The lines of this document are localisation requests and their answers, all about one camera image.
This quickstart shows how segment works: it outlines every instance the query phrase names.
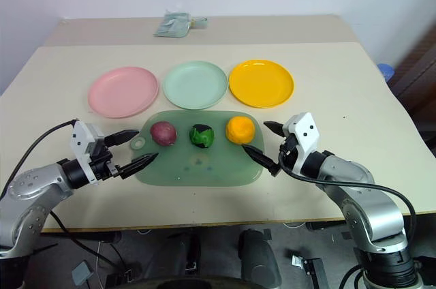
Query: purple fruit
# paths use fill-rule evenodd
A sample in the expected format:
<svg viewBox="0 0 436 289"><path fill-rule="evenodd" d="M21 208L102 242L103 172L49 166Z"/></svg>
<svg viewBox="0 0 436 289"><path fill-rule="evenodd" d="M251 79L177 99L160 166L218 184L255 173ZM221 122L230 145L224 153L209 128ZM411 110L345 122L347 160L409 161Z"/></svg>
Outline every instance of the purple fruit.
<svg viewBox="0 0 436 289"><path fill-rule="evenodd" d="M150 128L151 138L161 146L170 146L176 142L176 128L167 121L160 121Z"/></svg>

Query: wire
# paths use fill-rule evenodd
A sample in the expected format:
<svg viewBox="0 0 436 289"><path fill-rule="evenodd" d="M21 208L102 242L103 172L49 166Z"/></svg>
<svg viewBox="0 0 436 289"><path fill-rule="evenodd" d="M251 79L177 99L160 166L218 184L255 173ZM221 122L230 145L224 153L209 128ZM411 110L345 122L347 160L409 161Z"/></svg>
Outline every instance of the wire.
<svg viewBox="0 0 436 289"><path fill-rule="evenodd" d="M347 283L347 280L349 277L352 276L354 272L356 272L358 269L360 269L360 265L356 265L352 267L348 272L343 276L341 284L339 284L339 289L344 289L345 284Z"/></svg>
<svg viewBox="0 0 436 289"><path fill-rule="evenodd" d="M406 206L410 212L410 223L409 223L409 230L407 231L407 240L409 241L409 243L412 242L414 235L415 235L415 230L416 230L416 212L415 212L414 206L402 193L400 193L396 190L390 189L388 187L384 187L383 185L374 185L372 183L359 183L359 182L347 182L347 181L334 182L334 181L324 181L324 180L316 180L316 179L312 179L312 178L307 178L307 177L304 177L302 175L298 175L298 174L293 173L292 170L285 165L284 158L285 158L285 152L280 150L280 153L279 153L280 167L283 169L283 171L285 171L288 175L290 175L291 177L293 177L295 179L298 179L298 180L301 180L304 182L315 183L317 185L337 185L339 187L360 187L360 188L381 190L383 192L388 192L389 194L397 196L406 204Z"/></svg>
<svg viewBox="0 0 436 289"><path fill-rule="evenodd" d="M104 289L103 288L103 284L102 284L102 279L100 279L100 274L98 274L98 256L100 255L100 247L102 246L102 242L99 241L98 242L98 247L97 247L97 257L95 259L95 274L97 274L97 278L98 278L98 283L100 285L100 289Z"/></svg>
<svg viewBox="0 0 436 289"><path fill-rule="evenodd" d="M127 271L127 264L125 264L124 259L121 257L120 252L118 251L117 248L115 248L115 246L111 243L110 246L114 249L114 251L116 252L116 254L118 255L118 257L120 258L121 263L123 263L124 269Z"/></svg>
<svg viewBox="0 0 436 289"><path fill-rule="evenodd" d="M301 228L302 226L304 226L306 224L306 222L303 222L303 223L301 223L301 224L299 224L299 225L297 225L297 226L288 226L286 223L283 223L283 225L286 227L286 228L289 228L289 229L298 229L298 228Z"/></svg>
<svg viewBox="0 0 436 289"><path fill-rule="evenodd" d="M55 127L52 127L51 129L45 131L37 140L35 140L33 142L33 144L27 149L26 153L22 156L22 158L20 159L20 161L17 163L17 165L15 166L15 169L12 171L11 175L9 176L9 179L6 181L5 187L3 188L3 191L1 192L0 195L0 199L2 199L5 195L6 195L6 191L7 191L7 187L9 187L10 183L12 182L12 180L14 180L16 174L18 173L18 171L20 170L21 166L24 164L25 160L27 159L27 157L30 155L30 153L32 152L32 150L34 150L34 148L45 138L47 137L49 134L51 134L52 132L55 132L56 130L61 129L62 127L66 127L68 125L72 125L74 126L74 124L76 123L76 119L68 121L68 122L64 122L61 123L59 125L56 125Z"/></svg>
<svg viewBox="0 0 436 289"><path fill-rule="evenodd" d="M79 240L77 240L74 235L67 230L67 228L63 225L61 219L59 219L59 217L55 214L55 212L51 211L50 215L54 218L54 220L58 223L58 225L61 227L62 231L65 232L66 234L68 234L69 238L73 241L73 243L75 243L77 246L79 246L80 248L86 250L87 252L89 252L90 254L93 254L94 256L100 257L102 260L104 260L106 263L108 263L110 266L123 271L121 269L121 267L119 267L118 265L116 265L115 263L113 263L113 261L111 261L109 258L104 257L103 255L100 255L98 252L92 250L91 248L89 248L88 246L85 246L84 244L82 244Z"/></svg>
<svg viewBox="0 0 436 289"><path fill-rule="evenodd" d="M363 271L357 273L356 277L354 278L354 289L359 289L359 280L362 276L363 276Z"/></svg>
<svg viewBox="0 0 436 289"><path fill-rule="evenodd" d="M26 150L25 154L21 157L20 161L18 161L17 165L15 166L15 169L12 171L11 175L9 176L9 179L6 181L5 187L3 188L3 191L1 192L1 196L0 199L2 199L7 192L7 188L9 187L10 183L12 182L12 180L14 180L16 174L18 173L18 171L20 170L21 166L24 164L25 160L28 158L28 156L30 155L30 153L32 152L32 150L34 150L34 148L41 142L43 141L43 139L45 139L45 137L47 137L49 134L51 134L52 132L55 132L56 130L61 129L62 127L66 127L68 125L72 125L74 126L74 124L76 124L77 119L71 120L71 121L67 121L64 123L61 123L59 125L56 125L55 127L52 127L51 129L45 131L37 140L35 140L31 146ZM111 260L109 260L108 258L99 255L99 253L93 251L91 248L83 245L80 241L78 241L76 238L74 238L73 234L70 233L67 228L63 225L61 219L59 219L59 217L55 214L55 212L51 211L50 215L54 218L54 220L58 223L58 225L61 227L61 229L68 234L69 238L80 248L86 250L87 252L89 252L90 254L93 254L95 256L99 256L102 260L104 260L105 262L107 262L109 265L111 265L112 267L116 268L116 269L120 269L120 267L118 265L116 265L115 263L113 263Z"/></svg>
<svg viewBox="0 0 436 289"><path fill-rule="evenodd" d="M137 230L136 232L143 236L144 234L149 234L151 232L151 229L147 230L146 232L142 232L141 230Z"/></svg>

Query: orange fruit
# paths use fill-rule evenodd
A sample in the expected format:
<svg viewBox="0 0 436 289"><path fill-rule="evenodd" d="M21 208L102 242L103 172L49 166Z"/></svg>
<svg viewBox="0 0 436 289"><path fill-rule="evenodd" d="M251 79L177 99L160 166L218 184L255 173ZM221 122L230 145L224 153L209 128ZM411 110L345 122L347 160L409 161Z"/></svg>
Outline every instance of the orange fruit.
<svg viewBox="0 0 436 289"><path fill-rule="evenodd" d="M254 123L249 117L232 117L225 127L225 136L237 145L251 142L254 133Z"/></svg>

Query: yellow plate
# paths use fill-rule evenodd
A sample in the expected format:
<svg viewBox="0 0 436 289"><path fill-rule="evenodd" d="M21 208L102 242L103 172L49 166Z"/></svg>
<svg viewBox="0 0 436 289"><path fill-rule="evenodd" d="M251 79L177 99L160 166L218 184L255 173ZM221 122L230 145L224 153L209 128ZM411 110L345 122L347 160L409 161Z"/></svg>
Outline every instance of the yellow plate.
<svg viewBox="0 0 436 289"><path fill-rule="evenodd" d="M242 103L259 108L282 104L294 92L294 79L283 66L258 59L236 66L229 76L229 85Z"/></svg>

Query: black cable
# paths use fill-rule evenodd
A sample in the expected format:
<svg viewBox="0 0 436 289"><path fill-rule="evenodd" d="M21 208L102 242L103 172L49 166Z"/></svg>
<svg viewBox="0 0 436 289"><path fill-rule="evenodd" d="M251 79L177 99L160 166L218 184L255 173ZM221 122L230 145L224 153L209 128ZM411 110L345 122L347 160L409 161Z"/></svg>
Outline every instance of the black cable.
<svg viewBox="0 0 436 289"><path fill-rule="evenodd" d="M360 269L360 267L361 267L360 265L356 265L356 266L352 267L350 270L348 270L348 272L343 276L341 284L339 284L339 289L344 289L348 278L351 277L354 272L356 272L358 269Z"/></svg>
<svg viewBox="0 0 436 289"><path fill-rule="evenodd" d="M2 199L7 192L7 187L9 187L10 183L12 182L12 180L14 180L16 174L18 173L18 171L20 170L21 166L24 164L25 160L28 158L28 156L30 155L30 153L32 152L32 150L34 150L34 148L45 138L47 137L49 134L51 134L52 132L55 132L56 130L61 129L62 127L66 127L68 125L72 125L74 126L74 124L76 124L77 119L68 121L68 122L64 122L61 123L59 125L56 125L55 127L52 127L51 129L45 131L37 140L35 140L33 142L33 144L26 150L25 154L21 157L20 161L17 163L17 165L15 166L15 169L12 171L11 175L9 176L9 179L6 181L5 187L3 188L3 191L1 192L1 196L0 199ZM116 265L115 263L113 263L111 260L109 260L108 258L104 257L103 255L98 254L97 252L95 252L94 250L92 250L91 248L83 245L80 241L78 241L72 233L70 233L67 228L63 225L61 219L59 219L59 217L55 214L55 212L51 211L50 215L53 216L54 220L58 223L58 225L61 227L61 229L68 234L69 238L80 248L86 250L87 252L89 252L90 254L93 254L94 256L99 256L102 260L104 260L106 263L108 263L109 265L111 265L112 267L121 270L121 268Z"/></svg>
<svg viewBox="0 0 436 289"><path fill-rule="evenodd" d="M112 243L110 244L110 246L111 246L111 247L113 248L113 250L116 252L116 254L118 255L118 257L120 258L121 263L123 263L124 269L127 271L127 270L128 270L128 268L127 268L127 264L125 264L124 259L121 257L121 254L120 254L120 252L118 251L118 249L115 248L114 244L112 244Z"/></svg>
<svg viewBox="0 0 436 289"><path fill-rule="evenodd" d="M284 159L285 159L285 152L281 150L279 153L280 167L291 177L304 182L314 183L317 185L337 185L339 187L360 187L360 188L376 189L397 196L406 204L410 212L410 223L409 223L409 230L407 231L407 240L409 241L409 243L412 242L416 230L416 212L414 206L402 193L390 189L388 187L384 187L383 185L374 185L372 183L342 182L342 181L334 182L334 181L323 181L323 180L316 180L316 179L304 177L302 175L293 173L292 170L285 165Z"/></svg>
<svg viewBox="0 0 436 289"><path fill-rule="evenodd" d="M124 272L124 270L121 269L121 267L119 267L118 265L116 265L115 263L113 263L113 261L111 261L110 259L104 257L101 254L98 254L95 250L92 250L91 248L89 248L88 246L85 246L84 244L82 244L79 240L77 240L74 235L67 230L67 228L63 225L61 219L59 219L59 217L55 214L55 212L51 211L50 215L54 218L54 220L56 221L56 223L58 223L58 225L61 227L62 231L65 232L66 234L68 234L69 238L73 241L73 243L75 243L77 246L79 246L80 248L86 250L87 252L89 252L90 254L93 254L94 256L98 256L99 258L101 258L102 260L104 260L106 263L108 263L110 266Z"/></svg>
<svg viewBox="0 0 436 289"><path fill-rule="evenodd" d="M356 277L354 278L354 289L359 289L359 280L363 276L363 271L357 273Z"/></svg>
<svg viewBox="0 0 436 289"><path fill-rule="evenodd" d="M20 170L21 166L24 164L25 160L27 159L27 157L29 156L29 154L32 152L32 150L34 150L34 148L45 138L47 137L49 134L51 134L52 132L55 132L56 130L61 129L62 127L66 127L68 125L72 125L74 126L74 124L76 123L77 120L71 120L68 122L64 122L61 123L55 127L52 127L51 129L47 130L46 132L44 132L37 140L35 140L33 142L33 144L27 149L26 153L22 156L22 158L20 159L20 161L17 163L17 165L15 166L15 169L12 171L11 175L9 176L9 179L6 181L5 187L3 188L3 191L1 192L0 195L0 199L2 199L5 195L6 195L6 191L7 191L7 187L9 187L9 184L12 182L12 180L14 180L16 174L18 173L18 171Z"/></svg>

